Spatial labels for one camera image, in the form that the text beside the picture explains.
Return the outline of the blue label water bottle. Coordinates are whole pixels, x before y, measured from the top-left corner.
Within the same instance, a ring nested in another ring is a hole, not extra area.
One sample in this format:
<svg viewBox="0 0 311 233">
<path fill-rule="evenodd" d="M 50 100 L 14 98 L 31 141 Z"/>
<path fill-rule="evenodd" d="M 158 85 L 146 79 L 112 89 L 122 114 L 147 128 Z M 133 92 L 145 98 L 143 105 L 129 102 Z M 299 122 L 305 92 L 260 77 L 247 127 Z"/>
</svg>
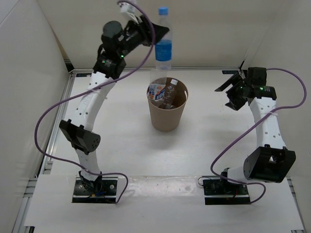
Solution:
<svg viewBox="0 0 311 233">
<path fill-rule="evenodd" d="M 167 27 L 169 31 L 162 37 L 162 39 L 155 45 L 155 60 L 156 68 L 159 70 L 170 70 L 172 64 L 172 27 L 169 23 L 169 9 L 168 7 L 159 7 L 158 9 L 159 26 Z"/>
</svg>

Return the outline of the bottle with orange label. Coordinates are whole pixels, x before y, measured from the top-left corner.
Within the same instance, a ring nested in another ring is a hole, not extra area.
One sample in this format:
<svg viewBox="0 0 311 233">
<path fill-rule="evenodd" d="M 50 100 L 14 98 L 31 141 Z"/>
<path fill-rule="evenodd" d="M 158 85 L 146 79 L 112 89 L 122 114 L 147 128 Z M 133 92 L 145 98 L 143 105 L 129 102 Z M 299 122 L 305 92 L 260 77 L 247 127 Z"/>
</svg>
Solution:
<svg viewBox="0 0 311 233">
<path fill-rule="evenodd" d="M 165 89 L 167 81 L 167 71 L 153 69 L 150 72 L 150 83 L 148 98 L 154 103 L 160 103 L 164 101 Z"/>
</svg>

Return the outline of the clear white cap bottle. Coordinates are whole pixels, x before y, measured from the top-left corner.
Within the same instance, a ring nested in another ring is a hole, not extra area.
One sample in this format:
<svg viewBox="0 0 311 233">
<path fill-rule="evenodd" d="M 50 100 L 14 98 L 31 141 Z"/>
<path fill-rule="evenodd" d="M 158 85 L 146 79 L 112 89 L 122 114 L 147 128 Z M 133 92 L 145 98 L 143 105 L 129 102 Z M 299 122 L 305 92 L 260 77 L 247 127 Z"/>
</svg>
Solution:
<svg viewBox="0 0 311 233">
<path fill-rule="evenodd" d="M 165 105 L 171 105 L 173 103 L 174 98 L 177 93 L 177 90 L 176 90 L 177 84 L 178 84 L 178 80 L 171 79 L 171 82 L 165 91 L 164 102 L 163 102 Z"/>
</svg>

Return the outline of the black label small bottle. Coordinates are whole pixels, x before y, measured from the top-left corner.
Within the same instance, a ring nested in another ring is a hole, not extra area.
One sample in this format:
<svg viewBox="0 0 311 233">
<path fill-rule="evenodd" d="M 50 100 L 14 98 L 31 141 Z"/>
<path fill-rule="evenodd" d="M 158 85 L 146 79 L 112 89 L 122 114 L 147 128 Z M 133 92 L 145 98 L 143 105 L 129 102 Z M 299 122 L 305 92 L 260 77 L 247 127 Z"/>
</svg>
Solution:
<svg viewBox="0 0 311 233">
<path fill-rule="evenodd" d="M 173 104 L 168 104 L 168 103 L 162 104 L 162 107 L 163 107 L 164 110 L 170 110 L 170 109 L 175 109 L 175 108 L 176 108 L 175 105 L 173 105 Z"/>
</svg>

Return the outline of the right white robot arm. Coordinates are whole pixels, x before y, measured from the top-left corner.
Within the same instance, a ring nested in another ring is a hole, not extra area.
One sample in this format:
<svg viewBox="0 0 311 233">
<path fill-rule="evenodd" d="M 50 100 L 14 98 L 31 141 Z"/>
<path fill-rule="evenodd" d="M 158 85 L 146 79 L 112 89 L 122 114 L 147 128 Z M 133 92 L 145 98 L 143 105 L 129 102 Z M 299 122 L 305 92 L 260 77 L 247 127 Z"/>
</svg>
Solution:
<svg viewBox="0 0 311 233">
<path fill-rule="evenodd" d="M 237 111 L 248 104 L 254 118 L 257 147 L 241 167 L 221 173 L 219 190 L 231 193 L 236 184 L 251 182 L 281 183 L 296 160 L 281 136 L 276 109 L 276 91 L 267 86 L 267 69 L 250 67 L 231 76 L 217 92 L 226 91 L 226 106 Z"/>
</svg>

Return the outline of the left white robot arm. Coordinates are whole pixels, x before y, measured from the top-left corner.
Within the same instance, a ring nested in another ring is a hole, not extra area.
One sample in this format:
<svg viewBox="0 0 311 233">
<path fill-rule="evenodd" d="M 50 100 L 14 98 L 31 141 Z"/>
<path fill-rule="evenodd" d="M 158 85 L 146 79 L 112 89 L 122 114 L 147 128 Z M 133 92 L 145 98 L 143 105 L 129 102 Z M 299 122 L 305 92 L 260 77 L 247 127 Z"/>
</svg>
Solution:
<svg viewBox="0 0 311 233">
<path fill-rule="evenodd" d="M 169 32 L 168 27 L 153 24 L 144 15 L 137 17 L 135 5 L 130 0 L 119 2 L 121 13 L 128 19 L 125 27 L 115 20 L 104 25 L 88 93 L 83 95 L 74 114 L 59 125 L 78 155 L 82 166 L 79 176 L 91 194 L 99 193 L 103 184 L 96 156 L 101 137 L 92 131 L 96 116 L 126 66 L 125 56 L 140 45 L 150 47 L 158 43 Z"/>
</svg>

